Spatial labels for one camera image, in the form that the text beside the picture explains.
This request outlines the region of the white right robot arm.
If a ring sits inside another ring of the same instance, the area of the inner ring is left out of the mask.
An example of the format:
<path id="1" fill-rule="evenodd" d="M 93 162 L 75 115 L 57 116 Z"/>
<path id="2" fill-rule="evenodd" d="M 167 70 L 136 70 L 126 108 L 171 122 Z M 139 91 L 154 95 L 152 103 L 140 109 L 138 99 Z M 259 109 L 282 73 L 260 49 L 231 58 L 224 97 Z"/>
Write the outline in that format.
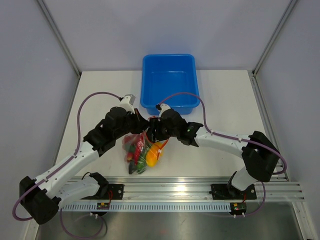
<path id="1" fill-rule="evenodd" d="M 187 122 L 172 108 L 149 120 L 146 136 L 154 143 L 176 138 L 186 146 L 212 148 L 241 158 L 244 167 L 231 175 L 225 187 L 233 199 L 239 199 L 256 182 L 269 182 L 280 158 L 260 131 L 251 135 L 214 132 L 202 123 Z"/>

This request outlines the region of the red fake chili pepper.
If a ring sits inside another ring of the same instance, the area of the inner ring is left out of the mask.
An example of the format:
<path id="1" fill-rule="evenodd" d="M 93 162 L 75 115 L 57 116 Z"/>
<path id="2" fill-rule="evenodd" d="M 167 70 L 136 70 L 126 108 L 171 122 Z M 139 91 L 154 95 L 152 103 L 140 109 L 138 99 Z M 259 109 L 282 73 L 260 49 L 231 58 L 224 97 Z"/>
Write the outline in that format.
<path id="1" fill-rule="evenodd" d="M 136 143 L 135 152 L 134 152 L 134 156 L 133 156 L 133 160 L 134 160 L 134 164 L 135 165 L 138 164 L 138 160 L 140 158 L 141 153 L 144 151 L 144 148 L 145 148 L 145 141 L 144 140 L 139 140 Z"/>

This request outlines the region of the green fake cucumber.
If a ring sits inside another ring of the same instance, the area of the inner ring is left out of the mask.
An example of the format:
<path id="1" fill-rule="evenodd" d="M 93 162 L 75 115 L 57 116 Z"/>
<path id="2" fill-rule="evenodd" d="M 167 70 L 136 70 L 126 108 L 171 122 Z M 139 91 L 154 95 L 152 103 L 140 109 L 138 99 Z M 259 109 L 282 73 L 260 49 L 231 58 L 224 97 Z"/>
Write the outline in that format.
<path id="1" fill-rule="evenodd" d="M 135 164 L 131 161 L 128 165 L 128 174 L 142 174 L 147 169 L 147 164 L 145 162 L 138 162 Z"/>

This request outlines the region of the clear zip top bag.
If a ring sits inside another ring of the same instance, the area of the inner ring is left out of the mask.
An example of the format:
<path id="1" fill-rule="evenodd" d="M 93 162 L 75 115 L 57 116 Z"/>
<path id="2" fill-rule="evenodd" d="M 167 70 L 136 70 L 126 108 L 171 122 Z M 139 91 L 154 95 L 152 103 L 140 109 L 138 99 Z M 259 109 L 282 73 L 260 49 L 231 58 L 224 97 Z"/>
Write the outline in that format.
<path id="1" fill-rule="evenodd" d="M 144 162 L 146 163 L 146 155 L 147 155 L 147 151 L 149 150 L 149 148 L 151 147 L 152 144 L 154 144 L 155 142 L 151 142 L 150 140 L 148 140 L 148 136 L 147 136 L 147 132 L 144 131 L 142 133 L 139 133 L 139 134 L 128 134 L 128 135 L 140 135 L 140 140 L 144 140 L 144 150 L 143 152 L 140 154 L 139 156 L 139 159 L 138 159 L 138 162 Z M 165 146 L 167 145 L 169 140 L 164 140 L 164 141 L 158 141 L 159 143 L 162 143 L 162 155 L 163 155 L 163 150 L 165 148 Z"/>

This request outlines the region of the red yellow fake grapes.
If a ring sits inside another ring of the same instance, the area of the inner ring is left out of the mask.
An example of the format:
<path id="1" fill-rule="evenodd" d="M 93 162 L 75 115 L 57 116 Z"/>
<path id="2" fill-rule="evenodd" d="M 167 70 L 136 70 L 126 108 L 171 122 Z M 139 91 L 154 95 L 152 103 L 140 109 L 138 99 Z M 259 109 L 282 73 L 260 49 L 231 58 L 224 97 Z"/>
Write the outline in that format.
<path id="1" fill-rule="evenodd" d="M 123 149 L 126 151 L 126 161 L 129 163 L 134 162 L 134 153 L 136 149 L 136 144 L 140 140 L 139 134 L 126 135 L 122 141 Z"/>

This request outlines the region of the yellow fake bell pepper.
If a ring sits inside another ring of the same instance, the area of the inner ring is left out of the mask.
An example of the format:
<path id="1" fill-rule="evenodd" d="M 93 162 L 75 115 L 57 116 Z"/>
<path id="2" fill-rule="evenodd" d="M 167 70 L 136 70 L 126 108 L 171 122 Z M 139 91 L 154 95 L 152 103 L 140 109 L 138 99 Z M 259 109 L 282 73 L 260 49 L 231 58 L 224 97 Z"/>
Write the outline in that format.
<path id="1" fill-rule="evenodd" d="M 158 163 L 159 157 L 162 155 L 162 146 L 161 142 L 156 142 L 151 145 L 148 149 L 145 161 L 148 167 L 155 167 Z"/>

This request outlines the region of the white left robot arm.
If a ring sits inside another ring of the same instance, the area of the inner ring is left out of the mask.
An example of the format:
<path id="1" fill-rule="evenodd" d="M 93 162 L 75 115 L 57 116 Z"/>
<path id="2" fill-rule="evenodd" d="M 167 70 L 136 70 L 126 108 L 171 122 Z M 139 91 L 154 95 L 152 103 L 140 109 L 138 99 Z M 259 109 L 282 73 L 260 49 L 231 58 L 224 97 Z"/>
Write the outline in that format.
<path id="1" fill-rule="evenodd" d="M 109 182 L 100 173 L 88 178 L 65 184 L 88 164 L 99 159 L 116 145 L 116 141 L 127 134 L 140 134 L 149 122 L 137 109 L 127 111 L 116 106 L 110 109 L 83 140 L 75 152 L 47 172 L 34 179 L 26 176 L 19 183 L 19 203 L 39 225 L 47 223 L 65 205 L 82 198 L 103 199 L 109 190 Z"/>

